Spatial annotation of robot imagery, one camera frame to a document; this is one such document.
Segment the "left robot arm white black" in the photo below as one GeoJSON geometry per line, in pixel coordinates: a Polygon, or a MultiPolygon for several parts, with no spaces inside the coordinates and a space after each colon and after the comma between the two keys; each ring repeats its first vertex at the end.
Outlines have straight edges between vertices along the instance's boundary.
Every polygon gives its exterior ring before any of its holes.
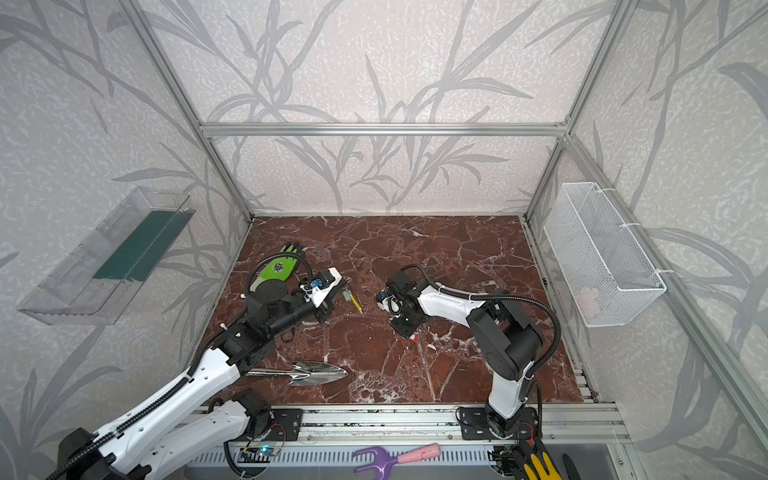
{"type": "Polygon", "coordinates": [[[211,338],[190,366],[145,401],[94,432],[78,428],[59,444],[53,479],[163,479],[216,444],[249,427],[270,428],[268,402],[253,391],[233,396],[196,421],[204,401],[232,385],[272,354],[277,340],[313,317],[325,321],[348,282],[336,268],[314,272],[295,289],[282,278],[246,280],[243,310],[211,338]]]}

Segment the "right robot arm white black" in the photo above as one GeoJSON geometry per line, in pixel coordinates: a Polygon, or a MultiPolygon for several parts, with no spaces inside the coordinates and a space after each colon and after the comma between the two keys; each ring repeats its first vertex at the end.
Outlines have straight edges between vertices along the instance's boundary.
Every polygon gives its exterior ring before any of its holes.
{"type": "Polygon", "coordinates": [[[560,320],[547,304],[505,290],[460,291],[433,280],[415,264],[390,277],[376,302],[390,314],[390,326],[405,338],[432,318],[468,328],[493,372],[486,424],[496,438],[513,436],[523,423],[535,374],[561,345],[560,320]]]}

